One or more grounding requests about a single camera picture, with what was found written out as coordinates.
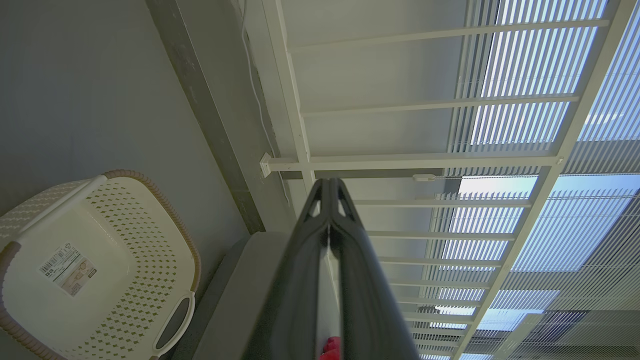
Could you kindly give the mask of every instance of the white plastic basket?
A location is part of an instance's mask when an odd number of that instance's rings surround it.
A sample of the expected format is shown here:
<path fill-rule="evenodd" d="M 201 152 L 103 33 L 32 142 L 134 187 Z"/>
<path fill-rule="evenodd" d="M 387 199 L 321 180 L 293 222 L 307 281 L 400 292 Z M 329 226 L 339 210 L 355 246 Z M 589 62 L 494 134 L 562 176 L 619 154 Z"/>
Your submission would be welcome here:
<path fill-rule="evenodd" d="M 42 359 L 153 359 L 191 321 L 198 253 L 137 172 L 45 190 L 0 218 L 0 238 L 0 327 Z M 158 345 L 184 299 L 179 330 Z"/>

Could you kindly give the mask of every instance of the gray wall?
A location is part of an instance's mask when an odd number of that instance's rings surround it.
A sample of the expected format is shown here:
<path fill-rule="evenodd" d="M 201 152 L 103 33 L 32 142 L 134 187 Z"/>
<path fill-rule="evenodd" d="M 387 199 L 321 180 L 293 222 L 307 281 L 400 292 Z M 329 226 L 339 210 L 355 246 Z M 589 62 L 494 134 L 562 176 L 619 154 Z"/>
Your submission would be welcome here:
<path fill-rule="evenodd" d="M 248 233 L 145 3 L 1 1 L 0 49 L 0 214 L 58 183 L 143 172 L 185 221 L 206 284 Z M 0 348 L 35 358 L 3 332 Z"/>

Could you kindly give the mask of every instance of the white metal railing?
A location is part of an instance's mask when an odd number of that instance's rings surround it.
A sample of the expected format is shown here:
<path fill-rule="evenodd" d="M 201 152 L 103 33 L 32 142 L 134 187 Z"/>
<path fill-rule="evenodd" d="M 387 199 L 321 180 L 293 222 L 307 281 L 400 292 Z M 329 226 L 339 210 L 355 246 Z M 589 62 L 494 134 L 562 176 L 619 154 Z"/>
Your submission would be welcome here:
<path fill-rule="evenodd" d="M 480 266 L 495 268 L 491 272 L 488 281 L 485 282 L 429 282 L 432 286 L 464 287 L 481 286 L 485 289 L 480 301 L 464 302 L 470 306 L 476 306 L 474 314 L 468 315 L 441 315 L 430 313 L 403 313 L 409 321 L 415 322 L 440 322 L 466 324 L 464 330 L 460 329 L 412 329 L 423 334 L 455 334 L 460 340 L 425 342 L 419 345 L 434 346 L 429 350 L 421 350 L 423 354 L 436 356 L 451 356 L 458 360 L 465 347 L 473 336 L 479 322 L 488 310 L 492 301 L 498 294 L 500 286 L 507 277 L 518 254 L 536 223 L 536 219 L 543 209 L 547 197 L 551 194 L 554 183 L 564 167 L 566 159 L 578 139 L 582 127 L 588 118 L 596 95 L 605 78 L 605 74 L 612 57 L 620 42 L 630 14 L 633 12 L 634 0 L 611 1 L 607 6 L 604 19 L 576 20 L 569 22 L 547 22 L 539 24 L 509 24 L 503 26 L 480 26 L 473 28 L 452 29 L 447 31 L 434 31 L 431 33 L 419 33 L 400 35 L 398 37 L 381 37 L 357 39 L 330 44 L 318 44 L 301 46 L 289 49 L 287 45 L 287 32 L 284 24 L 284 15 L 280 0 L 263 1 L 266 14 L 269 36 L 273 46 L 276 66 L 280 76 L 280 82 L 284 93 L 287 115 L 294 138 L 297 159 L 269 158 L 265 157 L 261 162 L 263 172 L 268 175 L 272 171 L 300 171 L 309 192 L 314 181 L 316 170 L 362 170 L 362 169 L 395 169 L 395 168 L 465 168 L 465 167 L 541 167 L 536 184 L 527 202 L 521 202 L 522 215 L 513 234 L 456 234 L 446 235 L 436 233 L 407 233 L 407 232 L 369 232 L 370 236 L 382 236 L 389 238 L 437 238 L 437 239 L 474 239 L 474 240 L 509 240 L 503 255 L 499 261 L 471 261 L 454 259 L 408 259 L 408 258 L 380 258 L 384 263 L 417 264 L 417 265 L 442 265 L 442 266 Z M 499 31 L 515 31 L 518 29 L 550 29 L 567 28 L 574 26 L 598 26 L 593 45 L 589 51 L 582 75 L 577 83 L 577 94 L 560 95 L 518 95 L 511 97 L 484 97 L 472 99 L 453 99 L 451 101 L 423 102 L 420 104 L 402 104 L 397 106 L 371 106 L 366 108 L 344 108 L 336 110 L 300 111 L 300 98 L 298 94 L 294 68 L 291 60 L 292 51 L 318 51 L 337 46 L 363 46 L 383 44 L 385 42 L 409 41 L 422 38 L 453 37 L 478 33 L 493 33 Z M 406 111 L 434 108 L 457 108 L 461 106 L 480 106 L 492 104 L 518 104 L 527 102 L 571 102 L 566 110 L 564 119 L 557 129 L 555 141 L 546 151 L 496 151 L 481 153 L 443 153 L 443 154 L 409 154 L 409 155 L 367 155 L 367 156 L 329 156 L 311 157 L 307 134 L 305 131 L 304 117 L 320 117 L 325 115 L 347 113 L 372 113 L 381 111 Z M 476 200 L 469 201 L 469 206 Z M 495 205 L 505 206 L 502 201 Z M 435 206 L 435 202 L 416 202 L 416 200 L 403 202 L 380 202 L 379 200 L 364 202 L 366 206 Z M 461 304 L 459 300 L 435 300 L 435 299 L 399 299 L 412 304 L 446 303 L 449 305 Z"/>

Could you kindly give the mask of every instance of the label sticker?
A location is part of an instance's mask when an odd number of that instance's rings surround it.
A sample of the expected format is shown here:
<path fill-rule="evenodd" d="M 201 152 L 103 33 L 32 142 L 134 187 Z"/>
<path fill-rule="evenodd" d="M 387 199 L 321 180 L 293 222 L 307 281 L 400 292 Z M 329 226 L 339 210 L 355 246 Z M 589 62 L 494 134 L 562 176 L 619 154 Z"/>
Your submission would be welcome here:
<path fill-rule="evenodd" d="M 71 243 L 57 248 L 39 270 L 72 297 L 75 297 L 98 271 Z"/>

